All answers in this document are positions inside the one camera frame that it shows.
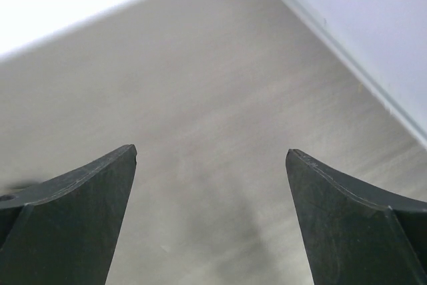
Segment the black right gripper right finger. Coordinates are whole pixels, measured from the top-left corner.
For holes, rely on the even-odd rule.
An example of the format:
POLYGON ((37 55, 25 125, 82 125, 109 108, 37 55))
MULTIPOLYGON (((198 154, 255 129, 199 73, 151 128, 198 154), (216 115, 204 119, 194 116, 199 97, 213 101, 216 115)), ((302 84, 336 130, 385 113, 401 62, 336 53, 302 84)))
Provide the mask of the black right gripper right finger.
POLYGON ((426 283, 426 202, 297 149, 286 171, 314 284, 426 283))

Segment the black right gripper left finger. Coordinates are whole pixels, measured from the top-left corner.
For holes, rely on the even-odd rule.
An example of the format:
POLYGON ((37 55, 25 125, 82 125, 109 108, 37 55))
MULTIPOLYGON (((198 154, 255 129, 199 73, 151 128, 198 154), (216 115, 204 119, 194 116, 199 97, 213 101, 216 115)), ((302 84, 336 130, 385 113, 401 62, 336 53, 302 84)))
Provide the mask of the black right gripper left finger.
POLYGON ((2 284, 104 284, 136 169, 124 145, 1 196, 2 284))

